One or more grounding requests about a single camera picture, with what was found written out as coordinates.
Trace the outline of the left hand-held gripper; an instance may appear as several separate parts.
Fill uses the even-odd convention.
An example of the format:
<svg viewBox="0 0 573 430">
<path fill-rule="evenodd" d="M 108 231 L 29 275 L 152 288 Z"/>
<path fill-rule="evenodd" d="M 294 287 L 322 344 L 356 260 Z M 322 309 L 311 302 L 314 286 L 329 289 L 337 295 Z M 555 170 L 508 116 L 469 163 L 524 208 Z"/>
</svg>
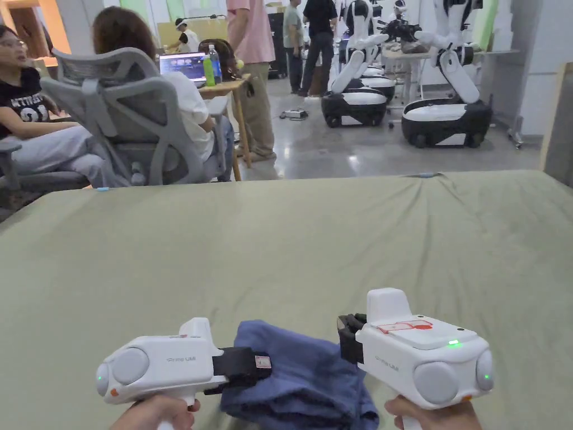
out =
<svg viewBox="0 0 573 430">
<path fill-rule="evenodd" d="M 267 379 L 273 364 L 267 351 L 217 348 L 207 317 L 194 317 L 177 335 L 137 337 L 99 365 L 96 389 L 106 404 L 148 400 L 155 395 L 193 406 L 199 392 L 213 391 L 241 377 L 241 387 Z"/>
</svg>

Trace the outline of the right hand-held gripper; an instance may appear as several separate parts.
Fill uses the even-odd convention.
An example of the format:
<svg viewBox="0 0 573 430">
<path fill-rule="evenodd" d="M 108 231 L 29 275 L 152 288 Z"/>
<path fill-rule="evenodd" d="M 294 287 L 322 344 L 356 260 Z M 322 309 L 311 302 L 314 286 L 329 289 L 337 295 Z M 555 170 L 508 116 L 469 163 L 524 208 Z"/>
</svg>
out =
<svg viewBox="0 0 573 430">
<path fill-rule="evenodd" d="M 341 356 L 425 410 L 487 395 L 494 387 L 489 344 L 472 330 L 411 311 L 404 291 L 367 294 L 364 314 L 337 319 Z M 405 419 L 405 429 L 422 429 Z"/>
</svg>

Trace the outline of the person's left hand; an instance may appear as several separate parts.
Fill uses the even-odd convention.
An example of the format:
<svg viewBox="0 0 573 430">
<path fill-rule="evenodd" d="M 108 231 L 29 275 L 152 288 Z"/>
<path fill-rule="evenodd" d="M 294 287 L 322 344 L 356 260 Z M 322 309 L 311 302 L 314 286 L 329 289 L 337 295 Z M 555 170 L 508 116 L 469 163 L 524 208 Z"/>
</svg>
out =
<svg viewBox="0 0 573 430">
<path fill-rule="evenodd" d="M 173 429 L 192 429 L 194 413 L 200 407 L 199 401 L 187 405 L 182 399 L 156 395 L 133 404 L 110 429 L 158 429 L 162 422 L 171 424 Z"/>
</svg>

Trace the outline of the person's right hand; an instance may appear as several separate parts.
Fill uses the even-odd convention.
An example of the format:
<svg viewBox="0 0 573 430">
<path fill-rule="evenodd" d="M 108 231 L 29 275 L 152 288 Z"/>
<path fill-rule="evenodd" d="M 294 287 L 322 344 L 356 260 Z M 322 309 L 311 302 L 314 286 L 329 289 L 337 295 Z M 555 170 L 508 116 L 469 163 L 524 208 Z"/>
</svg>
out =
<svg viewBox="0 0 573 430">
<path fill-rule="evenodd" d="M 384 404 L 385 410 L 393 416 L 393 424 L 405 429 L 405 419 L 420 423 L 422 429 L 482 429 L 473 404 L 469 401 L 444 409 L 425 410 L 398 396 Z"/>
</svg>

